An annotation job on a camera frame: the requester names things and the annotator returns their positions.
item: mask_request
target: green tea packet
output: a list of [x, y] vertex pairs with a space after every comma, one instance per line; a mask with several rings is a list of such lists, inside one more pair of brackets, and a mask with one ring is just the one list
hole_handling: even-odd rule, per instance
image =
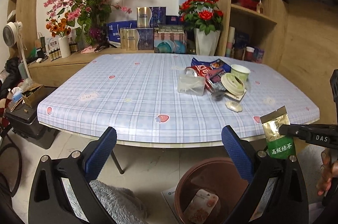
[[273, 158], [287, 159], [296, 155], [293, 138], [279, 134], [281, 125], [290, 125], [285, 106], [261, 117], [269, 155]]

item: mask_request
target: human hand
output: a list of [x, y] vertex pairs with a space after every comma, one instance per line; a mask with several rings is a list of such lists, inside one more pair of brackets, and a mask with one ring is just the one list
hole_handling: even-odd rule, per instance
[[332, 178], [338, 177], [338, 161], [331, 165], [330, 149], [326, 148], [322, 152], [321, 157], [323, 164], [320, 167], [322, 176], [317, 183], [318, 195], [322, 195], [325, 191], [329, 190]]

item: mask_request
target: metal screw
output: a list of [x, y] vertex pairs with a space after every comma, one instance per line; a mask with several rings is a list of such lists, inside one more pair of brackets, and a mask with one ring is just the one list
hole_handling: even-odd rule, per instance
[[266, 157], [266, 152], [265, 151], [258, 151], [258, 156], [260, 157], [260, 158], [264, 158], [264, 157]]
[[73, 157], [73, 158], [78, 158], [78, 157], [80, 156], [80, 154], [81, 154], [81, 153], [80, 153], [79, 151], [73, 151], [73, 152], [72, 152], [72, 157]]
[[297, 161], [297, 157], [295, 157], [294, 155], [290, 155], [289, 159], [290, 159], [291, 162]]
[[48, 155], [44, 155], [43, 157], [41, 157], [42, 162], [46, 162], [47, 160], [48, 160]]

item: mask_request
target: table leg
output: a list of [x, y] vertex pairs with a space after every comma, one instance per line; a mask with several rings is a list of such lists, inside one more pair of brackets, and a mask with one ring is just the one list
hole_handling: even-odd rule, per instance
[[121, 166], [120, 166], [120, 164], [119, 164], [119, 161], [117, 161], [117, 158], [116, 158], [116, 156], [115, 156], [115, 154], [114, 154], [114, 151], [112, 151], [112, 152], [110, 153], [110, 155], [111, 155], [111, 157], [113, 158], [114, 163], [115, 163], [117, 169], [119, 170], [119, 173], [120, 173], [120, 174], [124, 174], [124, 170], [121, 168]]

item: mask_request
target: brown trash can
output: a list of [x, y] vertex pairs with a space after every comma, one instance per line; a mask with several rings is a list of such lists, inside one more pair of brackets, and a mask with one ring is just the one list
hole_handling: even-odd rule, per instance
[[175, 209], [184, 224], [191, 222], [183, 212], [200, 189], [219, 197], [204, 224], [221, 224], [231, 213], [248, 183], [241, 179], [230, 158], [210, 158], [190, 168], [181, 178], [175, 192]]

